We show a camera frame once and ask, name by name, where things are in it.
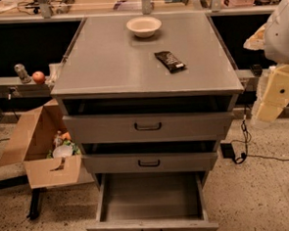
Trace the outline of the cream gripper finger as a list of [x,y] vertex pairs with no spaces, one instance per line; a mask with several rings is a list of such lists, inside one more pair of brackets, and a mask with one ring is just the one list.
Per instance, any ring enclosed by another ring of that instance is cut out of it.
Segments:
[[263,50],[265,48],[265,26],[262,25],[259,29],[255,31],[253,35],[246,39],[243,47],[249,50]]
[[265,70],[259,78],[256,96],[251,110],[252,123],[275,121],[289,104],[289,65],[279,64]]

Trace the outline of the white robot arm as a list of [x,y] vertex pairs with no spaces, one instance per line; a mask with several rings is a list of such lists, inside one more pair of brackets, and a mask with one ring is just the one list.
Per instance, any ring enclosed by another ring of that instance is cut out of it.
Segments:
[[245,49],[264,50],[276,63],[259,78],[252,123],[266,126],[279,118],[289,104],[289,0],[281,0],[267,22],[246,39]]

